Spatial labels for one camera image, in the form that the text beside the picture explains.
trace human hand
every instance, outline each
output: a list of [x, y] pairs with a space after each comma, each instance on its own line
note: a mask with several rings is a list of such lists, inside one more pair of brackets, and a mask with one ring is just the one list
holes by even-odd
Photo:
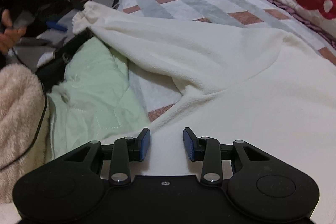
[[6, 30], [4, 33], [0, 33], [0, 52], [7, 54], [8, 50], [13, 48], [16, 42], [26, 33], [27, 27], [12, 29], [13, 23], [7, 9], [2, 12], [1, 23], [6, 27]]

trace person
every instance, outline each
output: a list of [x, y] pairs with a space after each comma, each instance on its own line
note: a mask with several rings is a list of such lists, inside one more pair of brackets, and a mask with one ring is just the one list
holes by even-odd
[[13, 29], [11, 14], [8, 9], [3, 10], [1, 14], [1, 23], [6, 28], [3, 33], [0, 33], [0, 69], [6, 65], [6, 55], [8, 51], [15, 46], [15, 44], [26, 33], [26, 27]]

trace black cable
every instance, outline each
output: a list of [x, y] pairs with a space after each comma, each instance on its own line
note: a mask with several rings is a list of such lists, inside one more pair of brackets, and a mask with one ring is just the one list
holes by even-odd
[[[13, 50], [15, 56], [17, 57], [17, 59], [19, 60], [19, 62], [24, 65], [26, 68], [28, 68], [23, 62], [22, 60], [17, 56], [16, 52]], [[17, 162], [18, 160], [20, 160], [24, 155], [26, 155], [30, 150], [31, 148], [33, 147], [33, 145], [35, 144], [36, 140], [37, 140], [37, 137], [38, 137], [38, 134], [40, 133], [40, 129], [41, 129], [41, 125], [42, 125], [42, 122], [43, 122], [43, 118], [44, 118], [44, 115], [45, 115], [45, 112], [47, 110], [47, 106], [48, 106], [48, 98], [47, 98], [47, 93], [45, 92], [45, 89], [44, 89], [44, 86], [43, 84], [41, 83], [42, 85], [42, 91], [43, 91], [43, 96], [44, 96], [44, 108], [43, 108], [43, 111], [42, 111], [42, 115], [41, 115], [41, 118], [40, 118], [40, 121], [39, 121], [39, 124], [37, 126], [37, 129], [36, 129], [36, 132], [35, 132], [35, 136], [31, 142], [31, 144], [28, 146], [28, 148], [20, 155], [18, 156], [16, 159], [14, 159], [13, 161], [11, 161], [10, 163], [6, 164], [5, 166], [1, 167], [0, 168], [0, 172], [4, 169], [6, 169], [7, 167], [9, 167], [10, 165], [12, 165], [13, 163]]]

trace gray stripe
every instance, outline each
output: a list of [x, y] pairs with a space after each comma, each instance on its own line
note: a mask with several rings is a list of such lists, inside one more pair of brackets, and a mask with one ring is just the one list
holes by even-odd
[[223, 12], [221, 9], [216, 6], [206, 2], [205, 0], [181, 0], [188, 6], [192, 7], [203, 17], [208, 18], [213, 23], [218, 23], [222, 25], [230, 25], [236, 27], [244, 27], [235, 18], [229, 16], [227, 13]]
[[141, 12], [145, 17], [170, 18], [172, 15], [167, 12], [156, 0], [136, 0]]
[[286, 24], [282, 23], [280, 20], [275, 18], [274, 16], [270, 15], [268, 12], [264, 11], [263, 9], [257, 7], [256, 5], [253, 5], [252, 3], [249, 3], [245, 0], [228, 0], [241, 8], [249, 11], [251, 14], [257, 16], [264, 22], [267, 22], [268, 25], [270, 25], [272, 28], [282, 29], [286, 32], [291, 32], [295, 34], [296, 36], [300, 37], [303, 41], [305, 41], [312, 49], [314, 47], [309, 44], [308, 41], [306, 41], [300, 34], [298, 34], [295, 30], [288, 27]]

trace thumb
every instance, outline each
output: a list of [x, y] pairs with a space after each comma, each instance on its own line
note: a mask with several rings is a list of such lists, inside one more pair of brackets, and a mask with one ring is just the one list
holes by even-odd
[[13, 23], [12, 23], [12, 20], [11, 20], [11, 15], [10, 15], [8, 9], [6, 9], [2, 12], [1, 22], [2, 22], [3, 25], [5, 25], [6, 28], [13, 26]]

